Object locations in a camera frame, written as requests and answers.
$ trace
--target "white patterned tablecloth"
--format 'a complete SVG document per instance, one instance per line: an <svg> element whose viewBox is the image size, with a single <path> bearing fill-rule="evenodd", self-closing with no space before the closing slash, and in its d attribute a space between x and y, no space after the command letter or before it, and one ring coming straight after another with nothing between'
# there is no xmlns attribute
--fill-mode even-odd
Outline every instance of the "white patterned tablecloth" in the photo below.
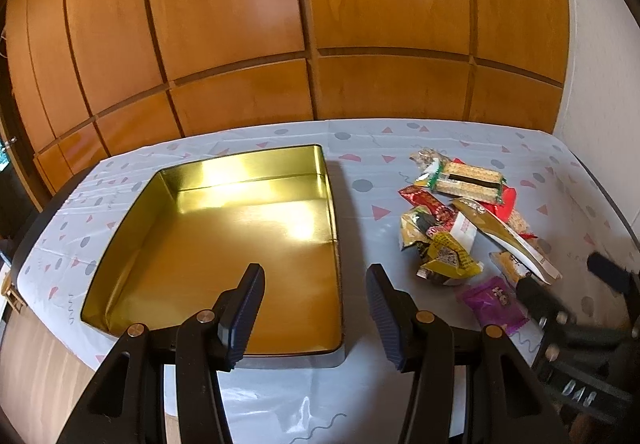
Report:
<svg viewBox="0 0 640 444"><path fill-rule="evenodd" d="M397 191L417 176L409 155L432 147L468 164L500 170L518 191L517 209L564 275L554 290L583 323L616 327L626 320L622 297L586 271L597 249L637 271L640 254L620 219L561 141L539 131L486 124L411 119L360 119L265 125L140 148L100 162L72 192L36 242L18 276L31 309L76 356L96 369L114 343L79 319L92 275L111 236L159 169L258 149L322 145L340 235L346 323L343 364L332 369L234 370L220 375L237 444L385 443L398 438L411 374L385 359L364 293L364 271L382 263L396 288L447 323L478 328L456 302L454 287L415 276L417 256L398 245L399 216L410 206ZM479 234L472 255L484 275L498 273ZM531 362L540 342L529 322L512 336ZM165 371L168 413L175 414L174 367ZM456 373L452 434L462 432L464 370Z"/></svg>

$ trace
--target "purple candy wrapper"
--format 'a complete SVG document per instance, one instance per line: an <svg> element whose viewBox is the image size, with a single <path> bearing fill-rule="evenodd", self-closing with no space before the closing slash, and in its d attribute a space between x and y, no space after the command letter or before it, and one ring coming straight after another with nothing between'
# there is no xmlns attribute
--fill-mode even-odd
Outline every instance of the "purple candy wrapper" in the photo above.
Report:
<svg viewBox="0 0 640 444"><path fill-rule="evenodd" d="M528 320L509 286L497 276L469 287L459 299L473 310L481 326L498 325L509 336Z"/></svg>

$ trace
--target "wooden floor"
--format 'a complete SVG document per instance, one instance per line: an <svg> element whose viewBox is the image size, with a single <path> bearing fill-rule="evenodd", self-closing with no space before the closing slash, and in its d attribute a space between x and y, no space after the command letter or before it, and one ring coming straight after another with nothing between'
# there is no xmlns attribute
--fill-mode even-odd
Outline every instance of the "wooden floor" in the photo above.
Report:
<svg viewBox="0 0 640 444"><path fill-rule="evenodd" d="M7 323L0 348L0 406L25 444L53 444L94 374L27 307ZM178 422L166 418L167 442Z"/></svg>

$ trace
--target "wooden stool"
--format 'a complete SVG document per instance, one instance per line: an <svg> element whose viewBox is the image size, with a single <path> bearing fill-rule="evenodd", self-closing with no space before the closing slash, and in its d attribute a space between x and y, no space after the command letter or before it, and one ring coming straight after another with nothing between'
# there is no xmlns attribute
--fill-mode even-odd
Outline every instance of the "wooden stool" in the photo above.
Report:
<svg viewBox="0 0 640 444"><path fill-rule="evenodd" d="M24 300L11 285L11 275L8 272L4 275L4 279L2 280L0 293L6 298L9 305L11 305L17 313L19 313L20 309L25 305Z"/></svg>

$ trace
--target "tablecloth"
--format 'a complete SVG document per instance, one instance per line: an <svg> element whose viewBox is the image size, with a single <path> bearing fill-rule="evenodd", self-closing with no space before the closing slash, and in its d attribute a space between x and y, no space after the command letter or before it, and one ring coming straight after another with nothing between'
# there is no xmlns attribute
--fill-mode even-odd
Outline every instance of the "tablecloth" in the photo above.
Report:
<svg viewBox="0 0 640 444"><path fill-rule="evenodd" d="M101 161L45 228L18 277L18 290L60 341L93 369L114 338L85 325L79 313L91 278L129 206L156 171L184 162L258 149L316 143L327 159L337 214L347 358L332 369L220 373L234 442L292 444L394 442L412 374L385 359L369 318L364 271L382 263L394 286L452 326L477 329L455 287L416 277L417 255L399 250L399 216L409 205L397 193L418 175L409 155L432 147L469 164L500 170L517 189L516 207L564 278L554 291L578 321L619 326L622 297L586 271L593 250L636 271L640 254L596 184L561 141L539 131L467 122L360 119L264 125L143 147ZM479 234L472 255L482 278L498 273ZM512 340L530 363L541 332L530 321ZM165 369L165 403L175 414L174 367ZM452 434L463 429L464 369L456 369Z"/></svg>

